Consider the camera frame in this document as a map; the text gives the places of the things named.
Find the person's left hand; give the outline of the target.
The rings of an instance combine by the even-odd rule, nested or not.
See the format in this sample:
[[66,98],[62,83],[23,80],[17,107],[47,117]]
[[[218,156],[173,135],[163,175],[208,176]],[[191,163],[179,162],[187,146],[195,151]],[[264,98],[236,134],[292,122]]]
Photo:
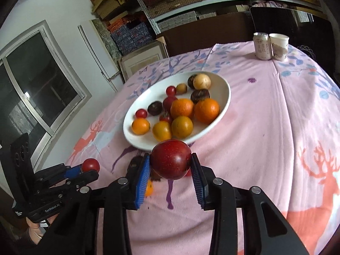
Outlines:
[[28,225],[29,238],[35,245],[37,245],[40,242],[45,232],[51,226],[51,224],[54,222],[57,216],[58,214],[48,218],[47,220],[42,221],[41,223],[33,223],[27,217],[25,218],[27,225]]

